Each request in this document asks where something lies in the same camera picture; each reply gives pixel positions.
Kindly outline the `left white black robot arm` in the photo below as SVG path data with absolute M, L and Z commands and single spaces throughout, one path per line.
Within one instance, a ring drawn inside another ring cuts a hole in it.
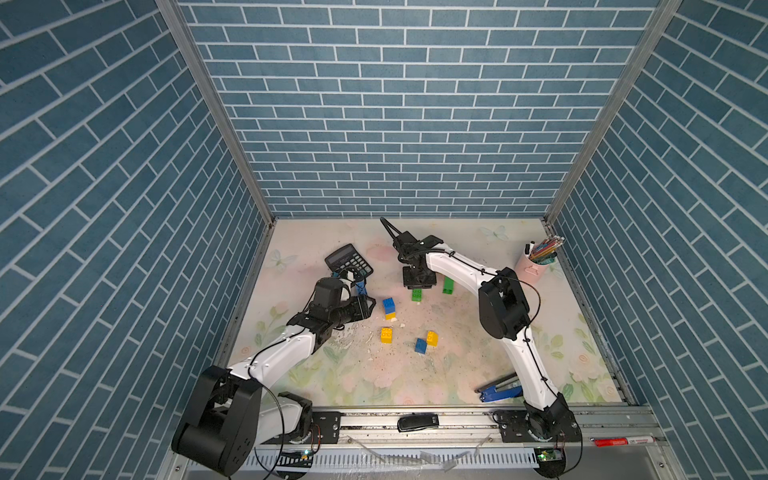
M 311 357 L 347 324 L 368 319 L 376 300 L 364 279 L 318 280 L 305 307 L 281 335 L 229 367 L 199 376 L 171 441 L 171 450 L 223 476 L 236 473 L 254 448 L 273 438 L 303 440 L 312 425 L 312 402 L 273 385 Z

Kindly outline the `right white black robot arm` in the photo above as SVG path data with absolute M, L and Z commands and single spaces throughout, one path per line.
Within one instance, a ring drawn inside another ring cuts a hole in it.
M 415 238 L 382 217 L 403 264 L 403 284 L 408 288 L 430 288 L 441 274 L 474 293 L 483 329 L 503 344 L 521 383 L 530 435 L 540 441 L 558 439 L 575 424 L 564 395 L 551 381 L 532 335 L 530 305 L 522 289 L 524 282 L 509 267 L 493 269 L 458 253 L 442 239 L 429 235 Z

